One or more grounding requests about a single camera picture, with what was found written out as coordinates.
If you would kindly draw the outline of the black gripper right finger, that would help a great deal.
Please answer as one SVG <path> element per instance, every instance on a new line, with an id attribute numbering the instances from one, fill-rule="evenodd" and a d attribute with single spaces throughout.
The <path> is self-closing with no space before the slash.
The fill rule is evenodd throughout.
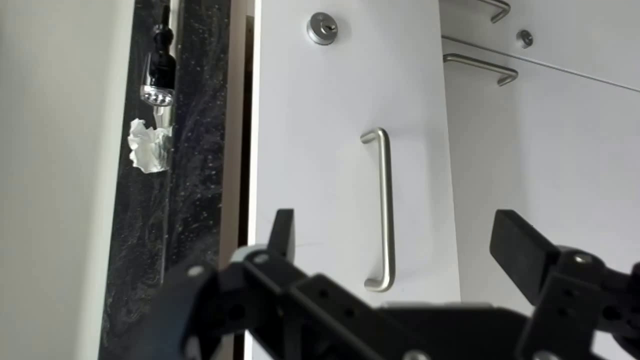
<path id="1" fill-rule="evenodd" d="M 520 294 L 538 303 L 559 249 L 515 209 L 493 214 L 490 253 Z"/>

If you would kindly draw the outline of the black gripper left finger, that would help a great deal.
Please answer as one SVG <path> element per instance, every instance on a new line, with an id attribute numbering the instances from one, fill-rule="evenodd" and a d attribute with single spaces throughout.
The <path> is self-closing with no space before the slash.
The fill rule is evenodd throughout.
<path id="1" fill-rule="evenodd" d="M 271 221 L 268 251 L 284 259 L 289 259 L 291 245 L 294 245 L 294 209 L 280 207 Z"/>

